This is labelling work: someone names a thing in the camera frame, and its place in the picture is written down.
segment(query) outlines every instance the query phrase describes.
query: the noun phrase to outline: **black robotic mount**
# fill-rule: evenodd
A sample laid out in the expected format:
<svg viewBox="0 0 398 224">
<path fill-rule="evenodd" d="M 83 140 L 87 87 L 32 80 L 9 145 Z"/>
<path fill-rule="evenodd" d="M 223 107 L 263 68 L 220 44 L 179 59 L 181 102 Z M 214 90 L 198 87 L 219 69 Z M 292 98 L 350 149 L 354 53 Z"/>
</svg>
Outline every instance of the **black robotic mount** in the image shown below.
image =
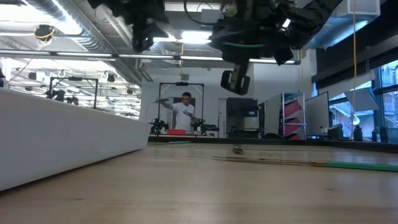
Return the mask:
<svg viewBox="0 0 398 224">
<path fill-rule="evenodd" d="M 223 59 L 235 64 L 233 71 L 224 71 L 221 86 L 239 95 L 248 92 L 250 77 L 246 76 L 250 58 L 274 57 L 278 65 L 293 58 L 292 49 L 304 47 L 325 25 L 333 10 L 343 0 L 313 0 L 303 8 L 287 3 L 275 5 L 274 0 L 235 0 L 236 14 L 216 23 L 192 19 L 183 0 L 185 13 L 194 22 L 213 26 L 210 46 L 223 53 Z M 168 23 L 164 0 L 88 0 L 92 8 L 104 4 L 115 17 L 122 16 L 133 26 L 133 49 L 147 50 L 154 37 L 168 37 L 156 21 Z"/>
</svg>

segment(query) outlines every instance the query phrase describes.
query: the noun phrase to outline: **yellow cable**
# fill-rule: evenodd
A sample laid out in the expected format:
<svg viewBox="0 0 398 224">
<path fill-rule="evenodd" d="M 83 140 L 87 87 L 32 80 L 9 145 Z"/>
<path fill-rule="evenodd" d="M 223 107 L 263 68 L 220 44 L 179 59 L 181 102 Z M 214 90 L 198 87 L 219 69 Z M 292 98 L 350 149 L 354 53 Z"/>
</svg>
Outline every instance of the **yellow cable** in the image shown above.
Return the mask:
<svg viewBox="0 0 398 224">
<path fill-rule="evenodd" d="M 353 24 L 354 24 L 354 93 L 353 93 L 353 111 L 351 114 L 351 139 L 354 135 L 354 114 L 355 114 L 355 92 L 356 92 L 356 75 L 357 75 L 357 64 L 356 64 L 356 0 L 354 0 L 354 11 L 353 11 Z"/>
</svg>

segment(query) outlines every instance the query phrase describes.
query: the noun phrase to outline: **white wall panel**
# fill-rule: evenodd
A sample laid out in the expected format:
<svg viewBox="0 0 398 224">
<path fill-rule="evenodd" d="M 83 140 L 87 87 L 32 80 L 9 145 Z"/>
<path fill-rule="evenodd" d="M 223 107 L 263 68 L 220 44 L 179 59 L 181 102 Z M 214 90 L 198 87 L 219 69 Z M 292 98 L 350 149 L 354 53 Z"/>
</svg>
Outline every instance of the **white wall panel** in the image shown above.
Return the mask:
<svg viewBox="0 0 398 224">
<path fill-rule="evenodd" d="M 150 125 L 0 89 L 0 190 L 142 149 Z"/>
</svg>

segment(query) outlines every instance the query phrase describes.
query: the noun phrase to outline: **white t-shirt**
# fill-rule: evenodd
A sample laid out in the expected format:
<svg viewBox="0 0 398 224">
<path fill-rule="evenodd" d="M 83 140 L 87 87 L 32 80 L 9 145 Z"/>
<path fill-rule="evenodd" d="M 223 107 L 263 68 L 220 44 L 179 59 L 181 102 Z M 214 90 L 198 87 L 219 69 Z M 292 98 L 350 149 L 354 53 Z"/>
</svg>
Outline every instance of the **white t-shirt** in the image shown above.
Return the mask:
<svg viewBox="0 0 398 224">
<path fill-rule="evenodd" d="M 185 106 L 183 103 L 175 103 L 173 104 L 173 111 L 176 112 L 175 119 L 177 124 L 175 125 L 175 129 L 186 130 L 187 134 L 191 134 L 191 117 L 187 113 L 191 113 L 194 116 L 195 107 L 191 104 Z"/>
</svg>

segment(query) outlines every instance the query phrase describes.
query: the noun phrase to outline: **person's arm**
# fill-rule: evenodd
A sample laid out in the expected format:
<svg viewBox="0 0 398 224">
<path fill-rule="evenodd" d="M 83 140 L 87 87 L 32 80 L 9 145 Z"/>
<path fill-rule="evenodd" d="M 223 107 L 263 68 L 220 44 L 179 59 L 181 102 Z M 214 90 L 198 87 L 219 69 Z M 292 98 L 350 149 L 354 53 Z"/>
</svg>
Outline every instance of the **person's arm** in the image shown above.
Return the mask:
<svg viewBox="0 0 398 224">
<path fill-rule="evenodd" d="M 191 120 L 192 120 L 192 121 L 198 121 L 198 120 L 200 120 L 199 118 L 196 118 L 196 117 L 195 117 L 195 108 L 193 108 L 193 113 L 190 114 L 189 117 L 191 117 Z"/>
<path fill-rule="evenodd" d="M 162 104 L 165 108 L 170 109 L 170 110 L 173 110 L 173 105 L 172 105 L 171 103 L 169 103 L 169 102 L 161 102 L 161 104 Z"/>
</svg>

